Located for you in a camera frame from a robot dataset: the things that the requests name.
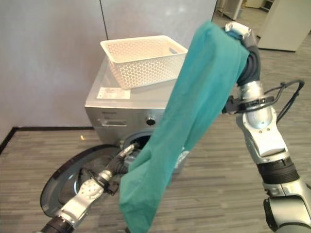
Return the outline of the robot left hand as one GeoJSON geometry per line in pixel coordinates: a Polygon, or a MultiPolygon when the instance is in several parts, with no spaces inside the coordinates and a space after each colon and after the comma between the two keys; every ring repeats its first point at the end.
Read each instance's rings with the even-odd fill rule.
{"type": "Polygon", "coordinates": [[[135,161],[140,153],[140,144],[135,142],[121,150],[105,167],[114,175],[123,175],[128,172],[129,166],[135,161]]]}

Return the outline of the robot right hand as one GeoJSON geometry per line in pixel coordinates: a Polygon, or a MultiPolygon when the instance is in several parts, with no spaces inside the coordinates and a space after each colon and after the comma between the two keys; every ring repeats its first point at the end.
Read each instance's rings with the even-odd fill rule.
{"type": "Polygon", "coordinates": [[[237,80],[237,85],[243,86],[251,82],[259,81],[261,62],[253,30],[246,25],[231,21],[225,25],[225,32],[235,39],[240,40],[241,44],[249,51],[246,65],[237,80]]]}

